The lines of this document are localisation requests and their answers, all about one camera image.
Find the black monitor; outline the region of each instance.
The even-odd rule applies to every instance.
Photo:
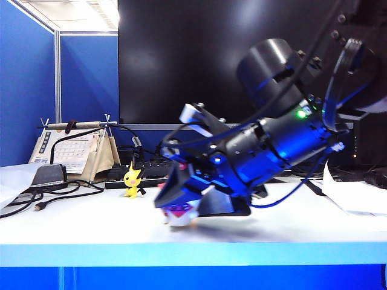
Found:
[[[236,78],[250,47],[268,38],[307,50],[334,0],[119,1],[120,123],[173,129],[185,103],[227,123],[255,108]]]

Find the white table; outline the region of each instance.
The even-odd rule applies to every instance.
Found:
[[[269,203],[296,183],[268,184]],[[163,224],[157,188],[32,207],[0,220],[0,266],[333,265],[387,263],[387,217],[354,216],[306,186],[247,217]]]

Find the blue partition wall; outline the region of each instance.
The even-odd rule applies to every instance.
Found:
[[[54,35],[0,0],[0,166],[27,163],[41,130],[55,121]]]
[[[119,118],[117,36],[61,36],[62,121]]]
[[[384,290],[384,270],[381,265],[0,268],[0,285],[6,290]]]

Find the yellow figurine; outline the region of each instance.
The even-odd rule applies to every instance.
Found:
[[[123,176],[123,182],[128,187],[126,189],[126,193],[124,196],[129,196],[130,198],[136,198],[138,191],[141,191],[142,195],[145,194],[145,191],[142,188],[137,189],[137,186],[141,182],[141,178],[138,177],[139,174],[141,173],[141,169],[134,170],[132,165],[133,163],[131,163],[129,171],[126,172],[125,175]]]

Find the black cable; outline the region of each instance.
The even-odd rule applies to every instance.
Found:
[[[188,122],[188,123],[185,123],[185,124],[181,124],[179,125],[175,130],[173,130],[171,133],[167,134],[164,139],[161,141],[162,145],[166,146],[166,147],[170,147],[170,148],[175,148],[174,146],[167,146],[166,145],[166,142],[165,140],[168,140],[170,141],[171,139],[173,139],[173,137],[179,133],[183,128],[187,127],[187,126],[191,126],[191,125],[200,125],[202,127],[207,127],[207,125],[203,124],[202,122],[197,122],[197,121],[194,121],[194,122]]]
[[[54,191],[50,191],[50,190],[43,190],[43,192],[51,194],[51,195],[67,195],[69,193],[76,192],[80,188],[80,182],[78,182],[78,181],[70,180],[70,181],[64,182],[63,184],[67,184],[67,185],[76,184],[76,186],[75,186],[75,188],[73,188],[71,190],[67,190],[65,192],[54,192]]]
[[[285,195],[283,198],[281,199],[278,199],[277,201],[275,202],[272,202],[271,204],[262,204],[262,205],[258,205],[258,204],[249,204],[249,206],[251,207],[255,207],[255,208],[268,208],[268,207],[274,207],[275,205],[278,205],[280,204],[282,201],[284,201],[285,199],[287,199],[289,196],[291,196],[294,192],[296,192],[297,189],[299,189],[302,185],[304,185],[308,180],[309,178],[313,175],[314,171],[317,169],[317,167],[320,165],[320,163],[325,160],[325,158],[328,156],[329,153],[332,152],[332,149],[331,148],[327,148],[323,151],[322,153],[322,156],[319,158],[319,160],[314,164],[314,166],[312,167],[312,169],[309,171],[308,175],[290,192],[288,193],[287,195]]]
[[[343,0],[337,0],[335,2],[335,4],[333,5],[332,9],[330,10],[330,12],[329,12],[329,14],[328,14],[328,16],[327,16],[327,18],[325,20],[325,22],[322,24],[320,30],[317,32],[316,37],[314,38],[310,48],[308,49],[308,52],[306,53],[306,55],[303,58],[301,64],[299,65],[299,67],[296,69],[296,71],[294,72],[294,74],[290,78],[289,82],[283,87],[282,90],[280,90],[280,92],[276,95],[276,97],[274,97],[271,101],[266,103],[261,109],[259,109],[257,111],[257,113],[255,113],[251,117],[249,117],[246,120],[244,120],[241,124],[233,127],[230,130],[227,130],[227,131],[225,131],[223,133],[220,133],[218,135],[214,135],[212,137],[207,137],[207,138],[200,138],[200,139],[196,139],[196,140],[193,140],[193,141],[189,141],[189,142],[185,142],[185,143],[180,143],[180,144],[171,144],[170,142],[168,142],[167,138],[164,138],[163,139],[163,145],[165,147],[175,148],[175,149],[184,149],[184,148],[187,148],[187,147],[195,147],[195,146],[199,146],[199,145],[202,145],[202,144],[209,143],[211,141],[223,139],[223,138],[225,138],[225,137],[227,137],[227,136],[229,136],[229,135],[231,135],[231,134],[233,134],[233,133],[235,133],[237,131],[240,131],[241,129],[243,129],[247,125],[249,125],[250,123],[256,122],[257,119],[262,117],[262,113],[264,111],[266,111],[269,107],[274,105],[278,100],[283,98],[285,93],[296,83],[296,81],[298,80],[299,76],[304,71],[304,69],[308,66],[309,61],[314,56],[314,53],[317,50],[317,48],[318,48],[318,46],[319,46],[319,44],[320,44],[324,34],[327,32],[327,30],[328,30],[328,28],[330,26],[330,23],[332,22],[333,18],[336,15],[337,9],[341,6],[342,3],[343,3]]]
[[[127,130],[127,131],[130,131],[130,133],[133,134],[133,136],[137,137],[137,134],[130,128],[126,127],[126,126],[122,126],[122,125],[116,125],[116,124],[110,124],[108,125],[109,127],[116,127],[116,128],[121,128],[121,129],[124,129],[124,130]]]
[[[84,183],[88,184],[89,186],[97,189],[97,191],[95,191],[95,192],[88,192],[88,193],[82,193],[82,194],[79,194],[79,195],[65,195],[65,196],[60,196],[60,197],[57,197],[57,198],[52,198],[52,199],[49,199],[49,200],[44,201],[44,202],[39,202],[38,204],[35,205],[35,209],[37,211],[43,210],[49,203],[54,202],[54,201],[58,201],[58,200],[61,200],[61,199],[79,198],[79,197],[82,197],[82,196],[96,195],[96,194],[101,193],[101,192],[103,192],[105,190],[103,187],[96,186],[95,184],[93,184],[91,182],[88,182],[88,181],[85,181],[85,180],[74,179],[74,180],[71,180],[71,181],[72,182],[84,182]]]
[[[88,134],[90,134],[90,133],[94,133],[94,132],[97,132],[97,131],[99,131],[99,130],[102,130],[102,129],[106,129],[106,127],[101,127],[101,128],[89,130],[89,131],[86,131],[86,132],[82,132],[82,133],[78,133],[78,134],[74,134],[74,135],[69,135],[69,136],[66,136],[66,137],[63,137],[63,138],[61,138],[61,139],[56,140],[55,143],[53,144],[52,148],[51,148],[51,152],[50,152],[50,164],[53,164],[53,163],[54,163],[54,148],[55,148],[55,145],[56,145],[57,143],[62,142],[62,141],[65,141],[65,140],[69,140],[69,139],[73,139],[73,138],[85,136],[85,135],[88,135]]]
[[[31,199],[26,203],[25,206],[23,206],[23,207],[21,207],[21,208],[18,208],[17,210],[12,211],[12,212],[10,212],[10,213],[5,213],[5,214],[0,215],[0,219],[6,218],[6,217],[9,217],[9,216],[13,216],[14,214],[19,213],[19,212],[21,212],[22,210],[26,209],[27,207],[30,206],[30,204],[32,204],[32,203],[34,202],[35,196],[38,195],[38,194],[39,194],[39,192],[38,192],[37,190],[34,191],[34,192],[32,193]]]
[[[14,207],[15,205],[27,204],[27,203],[29,203],[31,200],[32,200],[32,202],[40,201],[40,200],[43,198],[43,194],[42,194],[42,192],[38,192],[38,194],[39,194],[39,197],[38,197],[38,198],[37,198],[37,197],[35,197],[35,198],[33,198],[33,199],[30,198],[30,199],[28,199],[28,200],[26,200],[26,201],[15,201],[15,200],[17,200],[17,198],[19,198],[19,197],[17,197],[17,198],[14,199],[13,202],[11,202],[10,204],[7,204],[7,206],[8,206],[8,207]]]
[[[121,146],[117,146],[117,150],[118,150],[118,149],[122,149],[122,148],[130,148],[130,149],[137,149],[137,150],[139,150],[138,147],[135,147],[135,146],[133,146],[133,145],[121,145]],[[142,150],[144,150],[144,152],[146,152],[146,153],[155,155],[155,152],[153,152],[153,151],[147,150],[147,149],[145,149],[145,148],[142,148]]]
[[[122,125],[114,125],[114,124],[109,125],[109,126],[110,126],[110,127],[121,128],[121,129],[127,130],[127,131],[129,131],[130,133],[132,133],[133,136],[134,136],[134,138],[136,138],[137,141],[140,143],[140,145],[137,145],[137,143],[136,143],[137,141],[135,142],[134,140],[132,140],[132,141],[134,142],[134,144],[135,144],[135,147],[138,149],[138,153],[140,154],[140,160],[143,161],[143,162],[145,162],[145,156],[144,156],[144,151],[145,151],[145,150],[144,150],[144,148],[143,148],[143,146],[142,146],[142,143],[141,143],[141,141],[140,141],[138,135],[137,135],[132,129],[130,129],[130,128],[126,127],[126,126],[122,126]]]

